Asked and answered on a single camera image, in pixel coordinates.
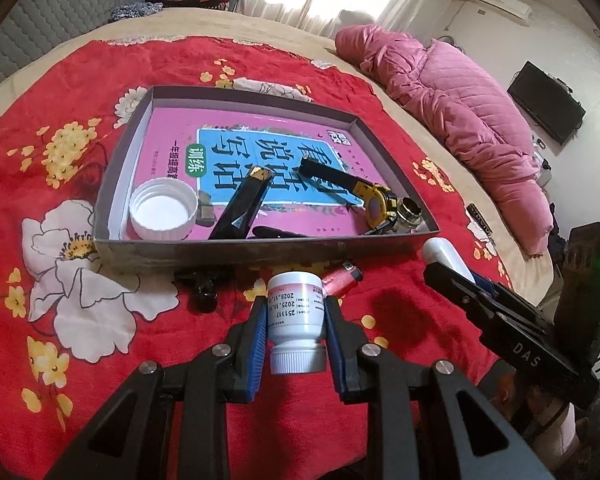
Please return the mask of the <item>person hand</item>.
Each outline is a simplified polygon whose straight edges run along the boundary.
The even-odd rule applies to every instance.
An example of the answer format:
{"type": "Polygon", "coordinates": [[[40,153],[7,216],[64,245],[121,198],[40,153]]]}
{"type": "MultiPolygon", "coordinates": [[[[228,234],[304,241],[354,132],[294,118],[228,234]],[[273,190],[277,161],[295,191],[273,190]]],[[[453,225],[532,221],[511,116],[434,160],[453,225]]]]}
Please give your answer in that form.
{"type": "Polygon", "coordinates": [[[492,403],[549,471],[564,466],[577,451],[580,440],[571,403],[528,385],[516,373],[498,378],[492,403]]]}

